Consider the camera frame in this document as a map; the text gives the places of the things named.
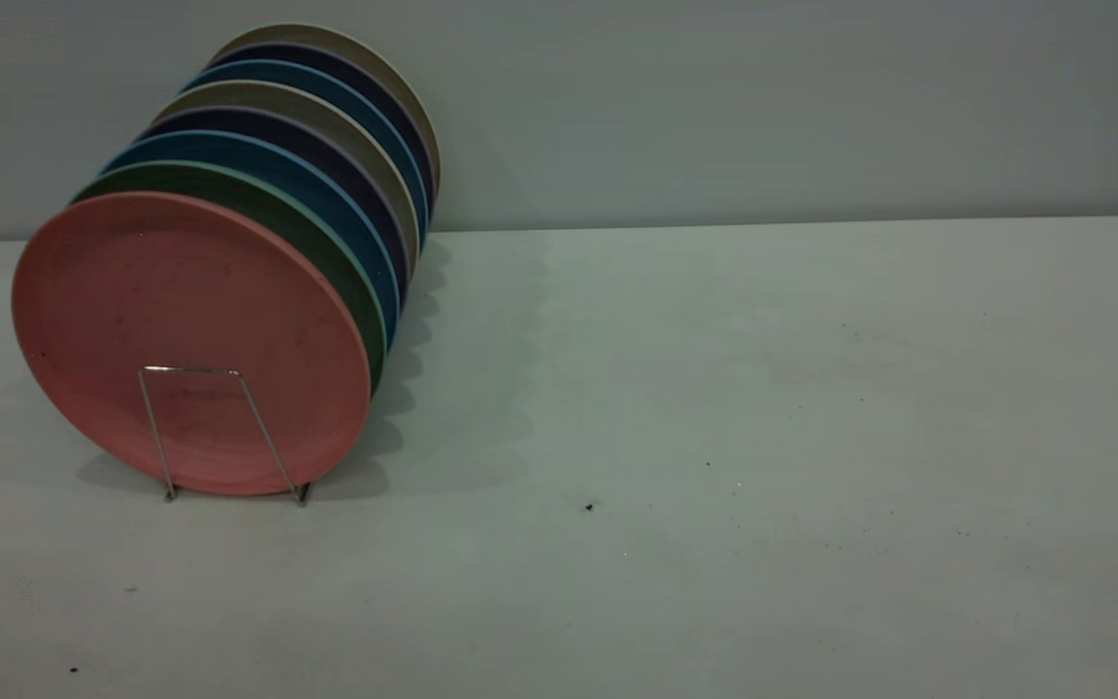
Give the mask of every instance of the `plate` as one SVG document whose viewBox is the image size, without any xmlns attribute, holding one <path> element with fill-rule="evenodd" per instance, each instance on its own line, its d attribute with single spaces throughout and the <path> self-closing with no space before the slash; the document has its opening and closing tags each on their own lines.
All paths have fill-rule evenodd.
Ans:
<svg viewBox="0 0 1118 699">
<path fill-rule="evenodd" d="M 395 266 L 396 278 L 407 284 L 413 277 L 416 258 L 409 255 L 407 236 L 400 228 L 398 218 L 387 207 L 381 189 L 373 185 L 351 155 L 330 143 L 328 138 L 305 124 L 271 112 L 249 110 L 247 106 L 203 106 L 167 116 L 152 124 L 139 139 L 143 141 L 145 138 L 178 131 L 222 131 L 257 138 L 283 148 L 319 169 L 360 205 L 370 225 L 381 235 L 386 252 L 391 257 L 391 265 Z"/>
<path fill-rule="evenodd" d="M 360 124 L 348 119 L 338 106 L 330 105 L 323 98 L 287 85 L 249 79 L 227 81 L 227 83 L 201 85 L 182 93 L 159 112 L 154 123 L 179 112 L 199 110 L 203 106 L 252 107 L 305 124 L 312 131 L 329 138 L 339 150 L 353 157 L 369 173 L 373 185 L 381 189 L 386 196 L 386 204 L 399 220 L 416 220 L 416 214 L 411 212 L 413 200 L 408 196 L 408 187 L 404 185 L 404 177 L 399 169 L 395 168 L 390 157 L 382 151 L 381 145 L 378 145 L 378 141 L 370 136 L 369 132 L 361 129 Z M 413 227 L 409 227 L 411 225 L 405 225 L 405 233 L 413 230 Z M 418 245 L 420 239 L 409 246 L 416 248 Z M 409 258 L 415 261 L 416 252 L 409 252 Z"/>
<path fill-rule="evenodd" d="M 19 258 L 11 312 L 28 368 L 98 446 L 163 478 L 138 372 L 243 372 L 293 482 L 347 454 L 369 408 L 357 324 L 303 255 L 252 218 L 190 196 L 97 196 L 50 218 Z M 226 495 L 287 490 L 239 381 L 146 378 L 173 482 Z"/>
<path fill-rule="evenodd" d="M 339 83 L 345 84 L 348 87 L 356 89 L 356 92 L 363 94 L 366 98 L 372 102 L 373 106 L 377 106 L 391 121 L 391 124 L 399 131 L 400 136 L 404 136 L 404 141 L 408 143 L 408 149 L 413 151 L 413 155 L 416 157 L 417 162 L 423 166 L 423 171 L 429 174 L 430 189 L 438 191 L 438 176 L 434 168 L 434 159 L 432 159 L 430 152 L 426 150 L 425 141 L 421 139 L 421 131 L 417 127 L 416 121 L 413 120 L 413 116 L 408 115 L 407 111 L 404 111 L 404 107 L 391 96 L 390 92 L 387 92 L 382 87 L 382 84 L 378 83 L 377 78 L 373 78 L 373 75 L 364 72 L 364 68 L 356 66 L 353 63 L 348 63 L 344 58 L 329 51 L 323 51 L 320 48 L 283 42 L 254 44 L 244 48 L 237 48 L 235 51 L 217 58 L 217 62 L 214 62 L 209 67 L 214 68 L 236 62 L 297 63 L 297 65 L 323 72 L 323 74 L 333 77 L 333 79 L 338 79 Z"/>
<path fill-rule="evenodd" d="M 386 362 L 386 324 L 382 309 L 369 286 L 360 262 L 304 204 L 266 181 L 208 163 L 160 160 L 116 169 L 98 177 L 76 202 L 113 191 L 169 191 L 196 196 L 249 217 L 274 232 L 313 262 L 357 322 L 369 359 L 370 388 L 377 389 Z"/>
<path fill-rule="evenodd" d="M 434 191 L 429 190 L 429 178 L 423 177 L 421 167 L 417 164 L 413 151 L 404 141 L 404 136 L 400 136 L 399 131 L 391 124 L 390 120 L 369 100 L 366 100 L 363 94 L 339 83 L 323 72 L 286 62 L 227 63 L 205 70 L 183 89 L 229 79 L 256 79 L 263 83 L 291 85 L 291 87 L 332 103 L 339 107 L 339 111 L 364 127 L 364 131 L 376 139 L 378 145 L 382 147 L 382 151 L 390 155 L 391 162 L 395 163 L 395 168 L 404 178 L 404 185 L 408 187 L 408 196 L 413 200 L 413 211 L 416 214 L 416 235 L 418 239 L 423 239 L 430 226 L 430 200 L 434 199 Z"/>
<path fill-rule="evenodd" d="M 386 62 L 386 58 L 382 58 L 377 51 L 368 48 L 364 44 L 360 44 L 359 40 L 351 39 L 350 36 L 339 34 L 332 30 L 332 28 L 323 26 L 307 26 L 306 23 L 294 22 L 276 23 L 276 26 L 254 28 L 254 30 L 249 30 L 237 36 L 236 39 L 231 39 L 229 44 L 215 55 L 214 63 L 218 63 L 218 59 L 235 51 L 237 48 L 244 48 L 252 44 L 276 42 L 277 40 L 323 48 L 325 51 L 361 66 L 364 70 L 369 70 L 379 83 L 389 89 L 391 96 L 395 96 L 400 102 L 400 105 L 408 111 L 408 114 L 411 115 L 413 121 L 418 127 L 421 127 L 421 136 L 425 138 L 426 145 L 429 147 L 430 160 L 434 162 L 435 179 L 436 181 L 443 179 L 438 139 L 435 136 L 434 125 L 430 124 L 430 117 L 426 114 L 421 101 L 416 96 L 416 92 L 413 92 L 413 87 L 408 84 L 408 81 L 405 81 L 404 76 L 390 63 Z"/>
<path fill-rule="evenodd" d="M 369 218 L 324 173 L 304 160 L 257 138 L 218 131 L 186 131 L 146 138 L 112 160 L 102 173 L 151 160 L 195 160 L 247 173 L 293 196 L 325 223 L 348 245 L 369 273 L 373 296 L 382 306 L 386 346 L 395 338 L 399 321 L 401 280 L 396 277 L 390 254 Z"/>
</svg>

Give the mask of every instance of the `white table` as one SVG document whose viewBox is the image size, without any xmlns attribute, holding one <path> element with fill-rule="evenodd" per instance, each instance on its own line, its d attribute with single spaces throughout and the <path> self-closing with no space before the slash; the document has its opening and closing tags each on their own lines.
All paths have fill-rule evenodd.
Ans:
<svg viewBox="0 0 1118 699">
<path fill-rule="evenodd" d="M 1118 217 L 435 235 L 304 509 L 70 428 L 20 247 L 0 696 L 1118 696 Z"/>
</svg>

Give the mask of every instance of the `dark blue plate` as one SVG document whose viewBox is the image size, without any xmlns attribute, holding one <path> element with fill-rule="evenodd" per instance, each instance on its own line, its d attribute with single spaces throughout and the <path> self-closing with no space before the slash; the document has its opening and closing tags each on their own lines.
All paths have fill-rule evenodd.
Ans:
<svg viewBox="0 0 1118 699">
<path fill-rule="evenodd" d="M 378 83 L 377 78 L 373 78 L 372 75 L 369 75 L 360 66 L 356 66 L 354 63 L 347 62 L 347 59 L 323 51 L 320 48 L 280 40 L 278 42 L 253 44 L 244 48 L 237 48 L 235 51 L 217 58 L 210 67 L 224 66 L 227 63 L 236 62 L 299 63 L 299 65 L 322 70 L 325 75 L 338 79 L 339 83 L 345 84 L 348 87 L 356 89 L 356 92 L 363 94 L 382 114 L 386 114 L 386 117 L 395 125 L 396 131 L 399 131 L 400 136 L 404 136 L 405 143 L 408 143 L 408 149 L 416 157 L 417 164 L 420 164 L 423 172 L 426 172 L 426 179 L 430 183 L 429 191 L 432 192 L 437 189 L 434 160 L 430 158 L 430 152 L 426 151 L 425 142 L 421 141 L 420 130 L 416 123 L 413 123 L 413 119 L 408 116 L 408 112 L 404 111 L 404 106 L 400 106 L 400 103 L 391 96 L 391 93 L 387 92 L 386 87 L 382 87 L 382 84 Z M 430 197 L 430 214 L 434 212 L 432 207 L 434 207 L 434 198 Z"/>
<path fill-rule="evenodd" d="M 378 297 L 386 315 L 382 321 L 386 323 L 387 346 L 395 340 L 400 296 L 390 255 L 359 205 L 319 169 L 258 138 L 217 131 L 183 131 L 146 138 L 132 144 L 103 168 L 102 173 L 152 160 L 193 160 L 230 168 L 265 180 L 304 204 L 334 229 L 364 267 L 373 296 Z"/>
<path fill-rule="evenodd" d="M 425 239 L 425 234 L 430 228 L 430 202 L 434 200 L 434 191 L 430 190 L 429 179 L 423 177 L 421 166 L 417 164 L 416 157 L 408 149 L 408 142 L 404 141 L 400 132 L 391 124 L 382 112 L 373 105 L 360 92 L 348 87 L 322 70 L 299 63 L 286 62 L 235 62 L 221 63 L 217 67 L 205 70 L 196 76 L 183 92 L 207 85 L 220 83 L 227 79 L 260 79 L 265 83 L 277 83 L 297 89 L 303 89 L 321 97 L 339 111 L 350 116 L 359 123 L 370 136 L 382 147 L 382 151 L 390 157 L 395 168 L 399 169 L 404 177 L 404 185 L 408 187 L 408 196 L 413 198 L 413 207 L 416 211 L 416 220 L 420 225 L 420 238 Z"/>
<path fill-rule="evenodd" d="M 376 227 L 378 234 L 381 234 L 382 244 L 391 257 L 395 278 L 401 283 L 400 297 L 407 295 L 407 280 L 411 278 L 411 274 L 409 274 L 408 253 L 404 248 L 404 230 L 400 230 L 400 223 L 386 206 L 382 191 L 373 185 L 360 164 L 351 155 L 339 150 L 338 145 L 330 143 L 313 129 L 285 116 L 245 106 L 205 106 L 200 110 L 180 112 L 152 124 L 141 138 L 138 138 L 138 141 L 178 131 L 221 131 L 258 138 L 283 148 L 284 151 L 320 169 L 360 204 L 360 208 L 369 217 L 369 223 Z"/>
</svg>

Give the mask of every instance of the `gray wall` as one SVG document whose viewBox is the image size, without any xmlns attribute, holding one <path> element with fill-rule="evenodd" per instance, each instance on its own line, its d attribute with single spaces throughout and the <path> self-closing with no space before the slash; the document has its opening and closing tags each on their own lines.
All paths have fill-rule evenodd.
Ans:
<svg viewBox="0 0 1118 699">
<path fill-rule="evenodd" d="M 1115 0 L 0 0 L 0 238 L 286 18 L 416 84 L 439 229 L 1118 212 Z"/>
</svg>

